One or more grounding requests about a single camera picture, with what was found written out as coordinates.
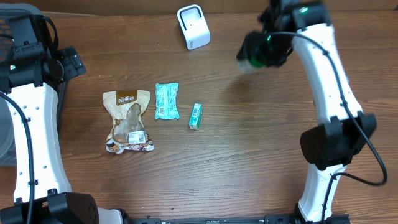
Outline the green lid jar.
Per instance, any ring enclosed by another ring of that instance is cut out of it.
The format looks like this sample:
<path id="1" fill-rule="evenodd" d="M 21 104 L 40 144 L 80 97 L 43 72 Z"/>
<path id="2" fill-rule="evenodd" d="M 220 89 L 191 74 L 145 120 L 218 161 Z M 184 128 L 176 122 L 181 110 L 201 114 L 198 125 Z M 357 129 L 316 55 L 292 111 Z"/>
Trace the green lid jar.
<path id="1" fill-rule="evenodd" d="M 249 59 L 238 60 L 238 68 L 245 73 L 252 73 L 265 67 L 262 62 Z"/>

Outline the snack packet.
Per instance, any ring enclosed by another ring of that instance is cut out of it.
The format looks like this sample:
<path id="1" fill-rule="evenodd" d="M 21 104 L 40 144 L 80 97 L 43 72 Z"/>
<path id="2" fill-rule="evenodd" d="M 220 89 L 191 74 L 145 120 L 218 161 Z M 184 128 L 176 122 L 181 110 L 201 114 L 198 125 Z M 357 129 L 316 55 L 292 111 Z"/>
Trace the snack packet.
<path id="1" fill-rule="evenodd" d="M 118 90 L 103 93 L 103 104 L 113 120 L 106 140 L 106 150 L 120 154 L 124 151 L 153 151 L 154 143 L 141 120 L 150 102 L 145 90 Z"/>

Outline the teal tissue pack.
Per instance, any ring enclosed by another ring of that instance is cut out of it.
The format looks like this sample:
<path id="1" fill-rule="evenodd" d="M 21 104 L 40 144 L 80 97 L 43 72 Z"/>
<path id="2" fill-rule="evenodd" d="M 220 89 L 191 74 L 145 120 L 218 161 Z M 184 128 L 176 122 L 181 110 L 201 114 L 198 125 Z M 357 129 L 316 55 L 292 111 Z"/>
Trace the teal tissue pack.
<path id="1" fill-rule="evenodd" d="M 155 84 L 155 120 L 180 119 L 177 109 L 178 83 Z"/>

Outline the small kleenex tissue pack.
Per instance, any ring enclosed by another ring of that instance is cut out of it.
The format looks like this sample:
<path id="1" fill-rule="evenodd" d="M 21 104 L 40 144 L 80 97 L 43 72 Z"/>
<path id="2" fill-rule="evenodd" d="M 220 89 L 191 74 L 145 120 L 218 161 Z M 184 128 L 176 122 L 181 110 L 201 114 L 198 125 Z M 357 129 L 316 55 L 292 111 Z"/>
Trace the small kleenex tissue pack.
<path id="1" fill-rule="evenodd" d="M 190 120 L 188 122 L 188 126 L 192 130 L 198 130 L 201 124 L 201 118 L 203 114 L 203 107 L 200 103 L 195 103 L 193 105 L 192 113 L 190 116 Z"/>

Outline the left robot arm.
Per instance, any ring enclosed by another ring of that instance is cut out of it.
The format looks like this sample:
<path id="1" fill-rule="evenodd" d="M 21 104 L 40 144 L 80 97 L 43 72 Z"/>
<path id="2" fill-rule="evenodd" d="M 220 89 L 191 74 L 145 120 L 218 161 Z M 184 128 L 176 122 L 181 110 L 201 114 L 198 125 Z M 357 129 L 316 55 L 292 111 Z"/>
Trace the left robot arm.
<path id="1" fill-rule="evenodd" d="M 127 223 L 122 210 L 99 208 L 89 194 L 72 192 L 60 155 L 59 84 L 86 68 L 73 47 L 58 47 L 47 16 L 12 15 L 13 46 L 1 62 L 1 97 L 7 101 L 16 144 L 14 205 L 2 223 Z"/>

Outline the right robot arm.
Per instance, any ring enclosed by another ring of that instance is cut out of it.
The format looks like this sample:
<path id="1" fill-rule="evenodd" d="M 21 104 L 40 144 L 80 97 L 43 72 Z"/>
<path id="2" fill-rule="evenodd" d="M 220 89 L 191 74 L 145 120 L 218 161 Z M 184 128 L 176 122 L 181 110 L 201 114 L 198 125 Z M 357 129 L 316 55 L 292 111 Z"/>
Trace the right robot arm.
<path id="1" fill-rule="evenodd" d="M 296 53 L 307 74 L 317 126 L 302 133 L 308 162 L 305 189 L 292 215 L 267 215 L 266 223 L 349 223 L 331 211 L 339 179 L 376 129 L 345 74 L 328 9 L 321 1 L 271 1 L 259 16 L 262 30 L 248 33 L 237 53 L 241 70 L 280 67 Z"/>

